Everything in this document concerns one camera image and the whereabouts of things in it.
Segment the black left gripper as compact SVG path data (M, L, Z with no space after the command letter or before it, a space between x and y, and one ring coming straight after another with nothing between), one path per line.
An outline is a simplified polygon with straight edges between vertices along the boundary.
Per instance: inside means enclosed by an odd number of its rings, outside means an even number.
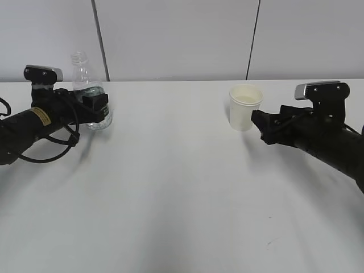
M52 134L64 126L100 123L109 114L106 93L76 98L75 92L60 88L32 88L31 110L41 120L42 134Z

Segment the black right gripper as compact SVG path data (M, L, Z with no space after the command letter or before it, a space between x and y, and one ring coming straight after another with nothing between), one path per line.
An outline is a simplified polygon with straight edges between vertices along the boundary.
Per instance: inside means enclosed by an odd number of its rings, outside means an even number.
M311 107L282 105L279 114L254 110L251 121L260 131L265 144L304 148L324 147L336 141L345 131L343 126L321 122Z

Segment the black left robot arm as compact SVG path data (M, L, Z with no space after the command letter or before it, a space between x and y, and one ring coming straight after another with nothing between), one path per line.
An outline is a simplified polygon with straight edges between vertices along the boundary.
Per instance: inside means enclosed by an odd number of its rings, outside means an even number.
M33 89L31 107L18 114L6 113L1 120L1 165L12 164L17 159L30 163L50 163L63 157L80 138L80 125L99 123L108 114L107 94L82 97L66 89ZM35 142L46 139L65 145L59 155L48 159L24 156Z

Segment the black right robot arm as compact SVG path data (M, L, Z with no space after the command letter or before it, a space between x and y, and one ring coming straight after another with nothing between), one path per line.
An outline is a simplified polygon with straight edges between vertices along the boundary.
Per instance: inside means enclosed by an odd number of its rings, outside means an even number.
M363 135L346 124L333 130L312 108L286 105L278 114L254 110L251 121L265 144L298 148L352 178L363 191Z

